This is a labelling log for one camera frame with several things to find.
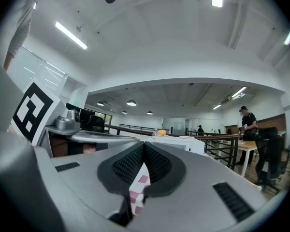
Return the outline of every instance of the wooden floor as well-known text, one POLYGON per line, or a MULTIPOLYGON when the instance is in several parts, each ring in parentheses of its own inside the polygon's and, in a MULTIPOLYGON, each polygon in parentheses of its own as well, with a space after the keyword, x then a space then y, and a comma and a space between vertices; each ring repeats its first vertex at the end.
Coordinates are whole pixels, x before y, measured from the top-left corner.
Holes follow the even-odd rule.
MULTIPOLYGON (((239 159, 241 158, 242 155, 242 151, 238 150, 238 154, 237 154, 237 158, 236 158, 236 162, 239 161, 239 159)), ((286 151, 283 152, 283 156, 282 156, 283 160, 287 159, 287 153, 286 151)), ((259 156, 258 155, 254 155, 252 163, 250 166, 247 166, 247 170, 246 170, 246 175, 245 175, 245 179, 249 180, 252 183, 257 182, 257 174, 256 174, 256 164, 259 160, 259 156)), ((226 165, 227 163, 224 161, 220 161, 222 164, 226 165)), ((242 173, 242 169, 243 166, 239 165, 239 166, 235 166, 234 171, 238 174, 242 173)), ((281 175, 281 180, 279 181, 278 179, 275 182, 275 186, 279 189, 279 190, 288 190, 290 187, 290 159, 289 162, 287 164, 287 169, 286 172, 281 175)), ((266 197, 267 200, 270 200, 272 197, 275 196, 276 191, 273 190, 270 187, 266 187, 263 194, 266 197)))

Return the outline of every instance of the computer monitor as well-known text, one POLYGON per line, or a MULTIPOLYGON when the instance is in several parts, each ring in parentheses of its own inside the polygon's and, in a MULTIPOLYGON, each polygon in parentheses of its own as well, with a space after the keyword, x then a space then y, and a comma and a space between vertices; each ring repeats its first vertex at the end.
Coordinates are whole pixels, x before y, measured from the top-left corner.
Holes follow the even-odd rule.
POLYGON ((83 120, 85 121, 89 121, 90 116, 95 115, 95 112, 91 111, 91 110, 87 110, 87 109, 81 109, 80 112, 80 121, 82 122, 83 120))
POLYGON ((74 106, 74 105, 72 105, 72 104, 70 104, 70 103, 67 103, 67 104, 66 104, 66 108, 69 109, 69 110, 76 110, 76 111, 78 111, 78 112, 81 111, 81 109, 80 109, 79 107, 74 106))

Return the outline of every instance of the office chair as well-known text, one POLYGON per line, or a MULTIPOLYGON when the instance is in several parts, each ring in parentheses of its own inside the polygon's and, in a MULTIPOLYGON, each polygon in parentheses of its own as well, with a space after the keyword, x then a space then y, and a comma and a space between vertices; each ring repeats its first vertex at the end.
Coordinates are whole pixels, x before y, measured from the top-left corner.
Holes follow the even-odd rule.
POLYGON ((287 161, 282 161, 284 140, 277 133, 275 127, 259 129, 259 137, 256 139, 259 153, 259 161, 256 165, 258 182, 255 185, 263 186, 263 191, 266 186, 269 186, 279 193, 279 189, 273 185, 273 182, 285 173, 289 161, 290 147, 286 150, 288 152, 287 161))
POLYGON ((104 132, 104 119, 95 115, 91 115, 89 121, 81 121, 81 129, 85 131, 104 132))

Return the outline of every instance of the white ceiling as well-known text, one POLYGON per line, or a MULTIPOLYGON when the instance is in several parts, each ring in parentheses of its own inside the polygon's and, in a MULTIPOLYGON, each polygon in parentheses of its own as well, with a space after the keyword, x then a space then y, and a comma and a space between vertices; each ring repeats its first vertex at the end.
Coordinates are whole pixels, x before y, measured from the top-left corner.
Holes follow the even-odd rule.
POLYGON ((31 36, 39 38, 80 68, 99 75, 120 53, 165 39, 216 42, 241 48, 275 66, 286 52, 286 23, 268 0, 38 0, 31 36), (88 49, 55 28, 60 21, 88 49))
MULTIPOLYGON (((242 86, 226 84, 169 84, 146 87, 132 87, 119 89, 94 95, 89 95, 86 104, 100 109, 121 113, 126 110, 130 115, 142 115, 151 110, 155 115, 163 116, 166 112, 211 111, 227 97, 237 92, 242 86), (127 105, 128 100, 137 103, 137 109, 127 105), (103 101, 104 107, 97 102, 103 101)), ((248 87, 246 97, 251 100, 259 91, 257 88, 248 87)))

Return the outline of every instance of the desk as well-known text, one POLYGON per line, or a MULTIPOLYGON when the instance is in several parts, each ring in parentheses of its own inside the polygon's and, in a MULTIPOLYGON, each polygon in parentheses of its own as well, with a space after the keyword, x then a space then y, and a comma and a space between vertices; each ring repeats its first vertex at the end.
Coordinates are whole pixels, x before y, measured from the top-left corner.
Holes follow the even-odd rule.
POLYGON ((244 141, 240 140, 238 141, 238 149, 246 151, 246 157, 245 157, 245 162, 242 170, 241 176, 244 177, 248 165, 248 159, 249 159, 249 154, 252 150, 257 149, 256 142, 255 141, 244 141))
POLYGON ((181 137, 153 136, 145 139, 144 142, 161 143, 175 148, 183 149, 185 151, 190 151, 199 155, 204 154, 205 143, 195 138, 186 139, 181 137))

